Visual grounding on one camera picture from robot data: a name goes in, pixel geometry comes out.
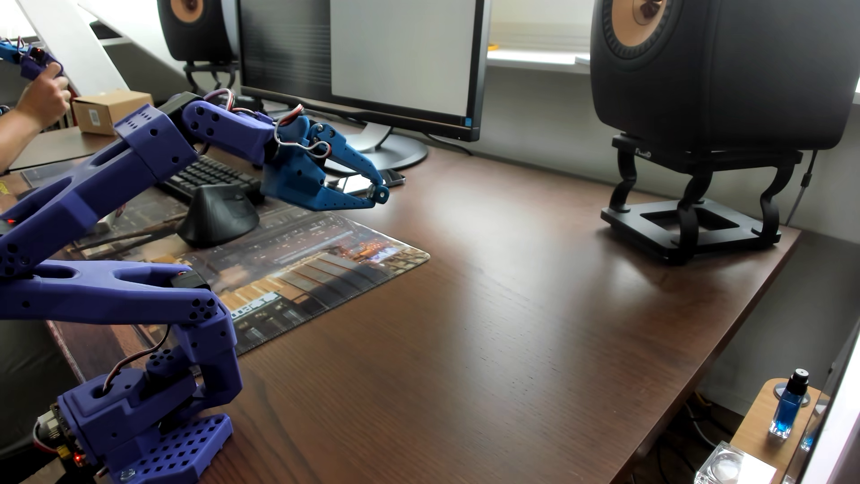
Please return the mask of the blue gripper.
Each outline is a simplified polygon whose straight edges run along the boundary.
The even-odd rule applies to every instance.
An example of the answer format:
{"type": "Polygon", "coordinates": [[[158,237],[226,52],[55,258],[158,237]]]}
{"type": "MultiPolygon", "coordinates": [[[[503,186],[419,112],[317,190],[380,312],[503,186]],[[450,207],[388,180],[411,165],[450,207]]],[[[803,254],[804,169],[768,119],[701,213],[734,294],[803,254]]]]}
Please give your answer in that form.
{"type": "Polygon", "coordinates": [[[306,116],[285,116],[275,136],[276,154],[263,168],[261,192],[265,196],[303,203],[303,208],[315,212],[375,207],[371,199],[323,186],[326,160],[334,160],[373,185],[383,186],[375,165],[352,148],[344,134],[328,124],[312,124],[306,116]]]}

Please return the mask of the person's right hand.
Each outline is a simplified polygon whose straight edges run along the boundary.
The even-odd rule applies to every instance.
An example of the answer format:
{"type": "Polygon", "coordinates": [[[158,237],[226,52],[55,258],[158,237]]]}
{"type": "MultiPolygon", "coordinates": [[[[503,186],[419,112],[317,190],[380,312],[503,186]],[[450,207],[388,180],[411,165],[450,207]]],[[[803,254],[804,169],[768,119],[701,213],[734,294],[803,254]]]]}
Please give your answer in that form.
{"type": "Polygon", "coordinates": [[[50,63],[27,85],[14,109],[39,130],[57,122],[70,108],[69,80],[60,72],[58,62],[50,63]]]}

